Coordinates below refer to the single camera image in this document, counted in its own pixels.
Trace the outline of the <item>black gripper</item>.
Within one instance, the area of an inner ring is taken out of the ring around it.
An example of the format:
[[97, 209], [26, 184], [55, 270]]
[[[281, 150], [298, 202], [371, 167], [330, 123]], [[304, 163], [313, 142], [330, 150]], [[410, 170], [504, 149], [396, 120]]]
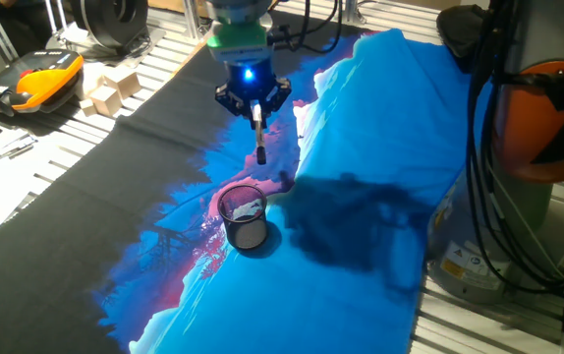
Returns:
[[215, 100], [234, 116], [242, 116], [255, 128], [252, 102], [258, 100], [265, 121], [277, 112], [292, 91], [291, 82], [277, 78], [271, 61], [226, 66], [228, 81], [215, 89]]

